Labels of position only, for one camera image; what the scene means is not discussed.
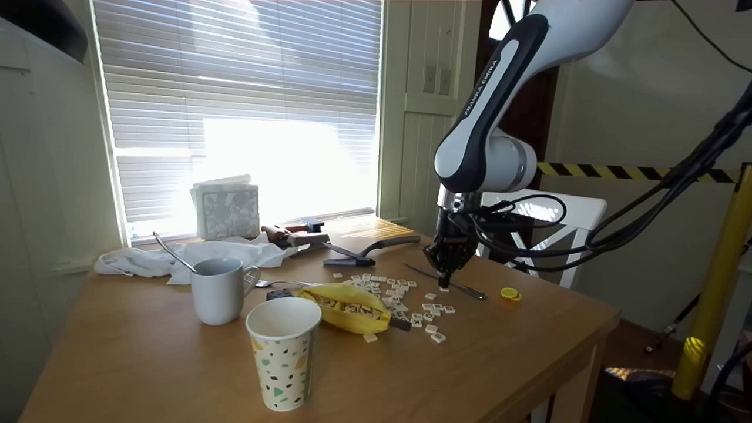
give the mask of door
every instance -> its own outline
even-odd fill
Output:
[[[433,155],[475,79],[483,0],[385,0],[378,216],[436,231]]]

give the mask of tissue box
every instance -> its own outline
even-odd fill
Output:
[[[258,235],[258,185],[249,177],[202,180],[191,189],[197,235],[204,239]]]

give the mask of paper cup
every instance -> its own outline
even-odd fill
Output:
[[[251,337],[263,405],[294,411],[309,398],[314,333],[323,307],[309,298],[258,303],[244,319]]]
[[[244,298],[240,260],[201,260],[196,264],[196,272],[197,274],[191,279],[196,318],[209,326],[232,321],[240,314]]]

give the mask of window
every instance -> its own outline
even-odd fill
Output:
[[[534,0],[498,0],[492,19],[489,37],[504,41],[516,21],[524,19],[534,7]]]
[[[381,0],[94,0],[130,235],[196,232],[251,173],[263,224],[373,209]]]

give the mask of white napkin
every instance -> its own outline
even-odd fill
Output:
[[[94,264],[94,272],[128,277],[164,277],[170,274],[171,264],[174,259],[168,251],[118,250],[102,254]]]
[[[248,239],[227,239],[227,243],[201,243],[182,244],[176,254],[189,264],[201,264],[207,259],[238,259],[244,271],[251,269],[279,269],[290,251],[271,243],[248,243]],[[168,284],[191,284],[191,271],[182,264],[171,264],[171,277]]]
[[[279,250],[269,243],[263,235],[257,239],[224,239],[224,243],[197,243],[182,244],[174,251],[189,264],[201,264],[207,259],[238,259],[244,271],[251,269],[279,269],[282,260],[299,250]],[[191,284],[191,271],[176,264],[168,251],[147,251],[147,250],[118,250],[102,254],[94,264],[99,274],[128,274],[128,277],[164,277],[168,284]]]

